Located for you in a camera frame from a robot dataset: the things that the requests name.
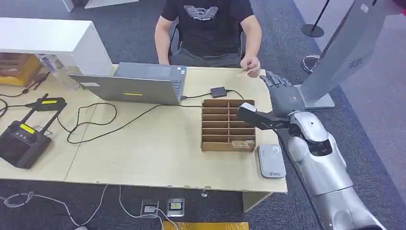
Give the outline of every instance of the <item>small wooden object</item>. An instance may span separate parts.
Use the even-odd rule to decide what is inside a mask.
[[[237,118],[245,102],[254,105],[253,100],[203,100],[202,151],[254,151],[255,127]]]
[[[15,76],[0,74],[0,84],[27,87],[36,80],[41,62],[33,54],[0,53],[0,73],[15,69]]]

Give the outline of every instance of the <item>wooden organizer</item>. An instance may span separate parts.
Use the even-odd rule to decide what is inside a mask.
[[[253,100],[203,100],[202,151],[249,151],[255,149],[255,127],[239,120],[237,111]]]
[[[36,80],[41,67],[33,54],[0,53],[0,84],[27,87]]]

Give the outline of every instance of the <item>person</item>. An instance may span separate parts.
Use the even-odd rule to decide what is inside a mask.
[[[169,57],[169,30],[177,18],[182,43],[179,51]],[[242,30],[247,44],[241,60]],[[261,39],[261,27],[249,0],[167,0],[155,28],[160,64],[242,67],[250,77],[259,76],[257,54]]]

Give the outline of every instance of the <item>black chair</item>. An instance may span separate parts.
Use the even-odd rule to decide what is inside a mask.
[[[178,31],[178,40],[174,41],[175,34],[177,31]],[[240,39],[241,39],[241,47],[240,47],[240,50],[238,53],[239,53],[241,59],[243,59],[245,56],[245,46],[247,44],[247,36],[245,35],[244,30],[242,29],[241,25],[239,26],[239,33],[240,33]],[[168,57],[173,55],[172,49],[175,49],[176,51],[178,51],[180,49],[181,45],[182,45],[182,36],[180,34],[179,24],[176,24],[175,29],[173,30],[172,37],[170,38]]]

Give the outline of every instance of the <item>robotic arm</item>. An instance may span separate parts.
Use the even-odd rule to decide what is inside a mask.
[[[316,201],[326,229],[385,230],[354,191],[334,137],[313,113],[304,111],[298,89],[286,79],[268,75],[273,111],[259,112],[244,103],[238,117],[262,130],[289,130],[287,154]]]

